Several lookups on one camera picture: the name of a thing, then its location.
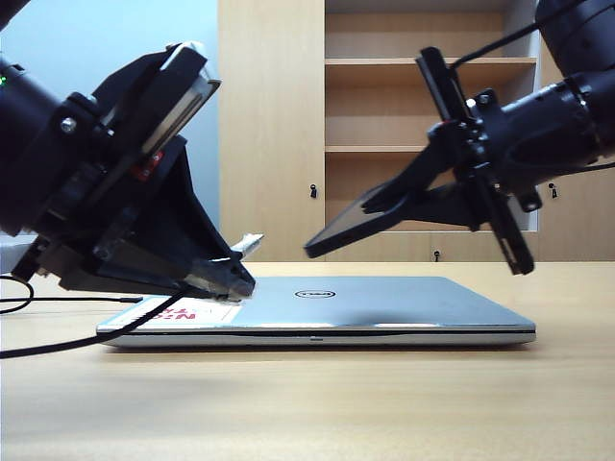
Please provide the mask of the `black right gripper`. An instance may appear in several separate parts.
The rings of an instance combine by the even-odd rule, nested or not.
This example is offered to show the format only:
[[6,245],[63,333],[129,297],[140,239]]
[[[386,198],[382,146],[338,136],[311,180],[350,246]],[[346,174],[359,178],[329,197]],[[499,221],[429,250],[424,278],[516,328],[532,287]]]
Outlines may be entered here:
[[532,212],[542,206],[536,185],[584,172],[597,160],[598,72],[576,72],[507,106],[486,89],[468,107],[437,48],[422,50],[417,62],[442,121],[402,172],[360,198],[361,211],[470,231],[488,224],[511,272],[531,272],[534,261],[508,201]]

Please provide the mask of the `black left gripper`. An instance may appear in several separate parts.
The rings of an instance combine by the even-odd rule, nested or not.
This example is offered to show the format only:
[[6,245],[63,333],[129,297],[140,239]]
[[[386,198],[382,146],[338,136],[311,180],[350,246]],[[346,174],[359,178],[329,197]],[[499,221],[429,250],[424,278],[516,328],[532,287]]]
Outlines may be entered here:
[[106,279],[244,279],[196,197],[182,128],[209,99],[198,45],[171,45],[58,99],[12,67],[12,233],[35,241],[12,274],[95,256]]

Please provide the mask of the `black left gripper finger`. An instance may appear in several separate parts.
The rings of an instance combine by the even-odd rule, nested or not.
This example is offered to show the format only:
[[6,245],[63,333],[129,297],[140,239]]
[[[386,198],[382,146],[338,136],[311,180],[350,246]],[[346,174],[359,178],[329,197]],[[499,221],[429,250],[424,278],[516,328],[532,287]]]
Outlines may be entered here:
[[143,251],[122,251],[109,260],[78,257],[57,271],[66,290],[189,297],[229,302],[252,295],[256,282],[230,260],[176,262]]

